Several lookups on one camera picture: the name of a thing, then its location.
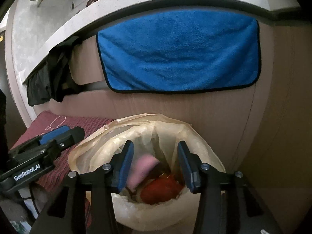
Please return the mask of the pink purple sponge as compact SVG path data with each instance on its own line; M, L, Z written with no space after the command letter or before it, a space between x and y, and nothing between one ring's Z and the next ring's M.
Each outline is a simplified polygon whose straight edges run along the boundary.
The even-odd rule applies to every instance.
M145 154L140 156L132 165L128 175L127 187L134 192L135 189L144 181L149 173L161 162L153 155Z

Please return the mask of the red plastic bag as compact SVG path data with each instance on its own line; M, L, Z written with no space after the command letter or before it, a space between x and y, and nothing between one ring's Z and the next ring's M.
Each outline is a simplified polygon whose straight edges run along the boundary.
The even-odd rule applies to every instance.
M139 199L149 205L175 199L184 188L173 175L163 174L147 183L139 193Z

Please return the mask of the blue hanging towel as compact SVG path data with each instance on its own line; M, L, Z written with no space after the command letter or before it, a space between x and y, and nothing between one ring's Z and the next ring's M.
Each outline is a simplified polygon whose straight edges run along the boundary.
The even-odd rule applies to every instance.
M260 27L234 12L158 12L100 30L108 87L118 93L182 94L246 88L261 73Z

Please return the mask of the black hanging cloth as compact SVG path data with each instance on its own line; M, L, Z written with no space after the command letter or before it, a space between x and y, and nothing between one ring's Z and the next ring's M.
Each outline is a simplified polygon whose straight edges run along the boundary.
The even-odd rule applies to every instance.
M26 79L29 106L41 105L50 99L60 103L65 96L82 91L82 86L74 82L69 68L74 47L80 43L76 36L59 43Z

